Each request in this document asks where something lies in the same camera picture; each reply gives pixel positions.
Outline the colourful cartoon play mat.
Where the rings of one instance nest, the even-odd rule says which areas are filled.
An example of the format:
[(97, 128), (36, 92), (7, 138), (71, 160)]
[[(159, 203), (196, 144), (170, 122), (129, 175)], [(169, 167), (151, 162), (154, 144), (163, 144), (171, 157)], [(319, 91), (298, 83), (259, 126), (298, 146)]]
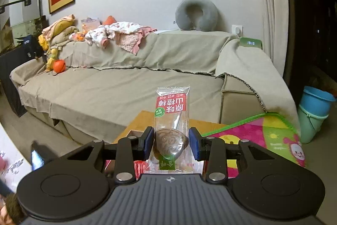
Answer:
[[(306, 158), (296, 130), (277, 113), (255, 115), (201, 135), (222, 138), (226, 143), (231, 144), (238, 144), (239, 140), (248, 139), (301, 167), (306, 165)], [(238, 175), (235, 160), (228, 160), (227, 167), (229, 178)]]

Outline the round red hawthorn snack packet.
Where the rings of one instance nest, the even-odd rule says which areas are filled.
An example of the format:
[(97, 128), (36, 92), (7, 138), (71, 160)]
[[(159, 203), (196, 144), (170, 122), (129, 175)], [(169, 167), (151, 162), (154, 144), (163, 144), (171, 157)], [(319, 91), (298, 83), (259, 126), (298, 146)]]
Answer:
[(146, 161), (136, 160), (134, 161), (134, 170), (136, 179), (139, 179), (139, 177), (148, 170), (148, 163)]

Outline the orange toy ball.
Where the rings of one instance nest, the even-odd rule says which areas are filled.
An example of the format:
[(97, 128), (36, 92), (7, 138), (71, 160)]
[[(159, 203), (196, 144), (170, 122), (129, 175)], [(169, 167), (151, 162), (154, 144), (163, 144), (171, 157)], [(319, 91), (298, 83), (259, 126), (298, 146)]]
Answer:
[(53, 64), (53, 73), (54, 74), (60, 74), (62, 72), (64, 72), (66, 69), (66, 63), (64, 60), (59, 59), (57, 61), (54, 62)]

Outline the glass fish tank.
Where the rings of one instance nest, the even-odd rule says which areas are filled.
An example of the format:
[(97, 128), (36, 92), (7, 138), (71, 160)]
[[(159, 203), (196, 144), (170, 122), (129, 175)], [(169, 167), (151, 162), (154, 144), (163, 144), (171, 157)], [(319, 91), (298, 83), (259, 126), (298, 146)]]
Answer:
[(37, 38), (47, 27), (41, 0), (18, 0), (1, 5), (1, 54), (22, 44), (24, 37)]

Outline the beige covered sofa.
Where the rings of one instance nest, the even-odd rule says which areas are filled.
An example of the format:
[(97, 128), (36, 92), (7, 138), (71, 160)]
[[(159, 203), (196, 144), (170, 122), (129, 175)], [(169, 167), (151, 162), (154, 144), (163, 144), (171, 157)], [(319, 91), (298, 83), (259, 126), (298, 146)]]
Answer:
[(42, 60), (10, 73), (26, 110), (84, 144), (114, 141), (142, 111), (155, 110), (156, 89), (189, 87), (189, 116), (232, 124), (265, 112), (300, 128), (295, 102), (269, 56), (226, 32), (151, 33), (137, 54), (110, 43), (66, 44), (66, 71), (53, 75)]

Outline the blue plastic bucket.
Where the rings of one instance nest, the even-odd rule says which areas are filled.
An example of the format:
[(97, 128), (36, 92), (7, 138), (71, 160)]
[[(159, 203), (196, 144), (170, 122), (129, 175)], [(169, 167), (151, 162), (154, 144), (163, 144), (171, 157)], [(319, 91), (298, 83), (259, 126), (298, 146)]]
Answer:
[(336, 98), (332, 94), (311, 86), (305, 86), (299, 105), (313, 115), (327, 116), (331, 105), (335, 101)]

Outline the green plastic bucket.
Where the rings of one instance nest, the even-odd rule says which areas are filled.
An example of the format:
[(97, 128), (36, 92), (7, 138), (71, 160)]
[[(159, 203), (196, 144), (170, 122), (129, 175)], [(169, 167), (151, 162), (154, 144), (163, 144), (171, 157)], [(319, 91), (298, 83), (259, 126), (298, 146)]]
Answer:
[(307, 144), (310, 143), (315, 135), (320, 131), (320, 128), (323, 122), (328, 118), (328, 115), (314, 115), (299, 105), (298, 118), (301, 128), (300, 140), (302, 143)]

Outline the yellow plush toy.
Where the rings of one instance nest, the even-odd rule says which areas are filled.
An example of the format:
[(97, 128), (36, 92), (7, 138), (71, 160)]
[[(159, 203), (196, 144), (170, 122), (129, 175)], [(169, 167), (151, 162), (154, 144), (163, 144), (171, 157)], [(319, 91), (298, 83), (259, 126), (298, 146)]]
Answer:
[(53, 71), (53, 65), (58, 60), (58, 54), (62, 47), (70, 42), (69, 36), (77, 31), (75, 27), (75, 15), (70, 14), (55, 21), (42, 30), (38, 37), (39, 45), (46, 56), (46, 71)]

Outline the pink cardboard box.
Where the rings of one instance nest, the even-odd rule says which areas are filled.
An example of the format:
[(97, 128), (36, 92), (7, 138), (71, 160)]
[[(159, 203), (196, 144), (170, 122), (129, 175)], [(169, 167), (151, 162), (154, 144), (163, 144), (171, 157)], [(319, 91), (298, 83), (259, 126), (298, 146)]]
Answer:
[(138, 130), (130, 130), (126, 137), (130, 139), (140, 138), (143, 135), (143, 131)]

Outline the green digital clock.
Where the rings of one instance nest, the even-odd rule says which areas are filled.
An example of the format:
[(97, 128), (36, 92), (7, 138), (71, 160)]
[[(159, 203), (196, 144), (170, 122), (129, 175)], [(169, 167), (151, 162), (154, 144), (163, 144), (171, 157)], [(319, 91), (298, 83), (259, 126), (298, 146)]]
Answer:
[(248, 38), (248, 37), (241, 37), (239, 43), (243, 47), (255, 47), (259, 49), (263, 49), (262, 41), (259, 39)]

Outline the grey neck pillow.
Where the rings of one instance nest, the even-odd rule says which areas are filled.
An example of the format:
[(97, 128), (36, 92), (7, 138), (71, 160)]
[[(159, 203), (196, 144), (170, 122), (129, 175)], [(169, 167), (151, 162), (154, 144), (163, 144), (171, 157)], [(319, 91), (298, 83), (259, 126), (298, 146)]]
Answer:
[(184, 31), (215, 31), (218, 9), (210, 0), (183, 0), (176, 9), (175, 22)]

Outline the white wall socket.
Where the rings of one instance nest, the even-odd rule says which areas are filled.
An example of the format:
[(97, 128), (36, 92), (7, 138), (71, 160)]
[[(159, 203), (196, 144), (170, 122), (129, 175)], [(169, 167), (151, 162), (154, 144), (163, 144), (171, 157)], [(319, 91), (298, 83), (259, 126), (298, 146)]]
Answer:
[(238, 37), (243, 35), (243, 26), (242, 25), (232, 25), (232, 33)]

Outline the beige curtain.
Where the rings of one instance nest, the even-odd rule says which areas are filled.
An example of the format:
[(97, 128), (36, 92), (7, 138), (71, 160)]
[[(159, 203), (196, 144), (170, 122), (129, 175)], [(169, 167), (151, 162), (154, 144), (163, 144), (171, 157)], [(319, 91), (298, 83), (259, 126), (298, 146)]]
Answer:
[(263, 51), (283, 75), (289, 34), (289, 0), (262, 0)]

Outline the pink baby clothes pile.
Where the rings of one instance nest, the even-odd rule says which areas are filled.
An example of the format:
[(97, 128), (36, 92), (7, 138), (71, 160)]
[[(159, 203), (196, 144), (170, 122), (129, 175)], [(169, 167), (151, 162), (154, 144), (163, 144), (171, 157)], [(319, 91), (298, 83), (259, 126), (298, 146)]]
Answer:
[(142, 26), (132, 22), (115, 22), (110, 25), (100, 25), (95, 29), (83, 32), (74, 32), (69, 35), (70, 41), (87, 42), (105, 49), (114, 43), (123, 50), (137, 55), (142, 39), (148, 34), (157, 31), (150, 26)]

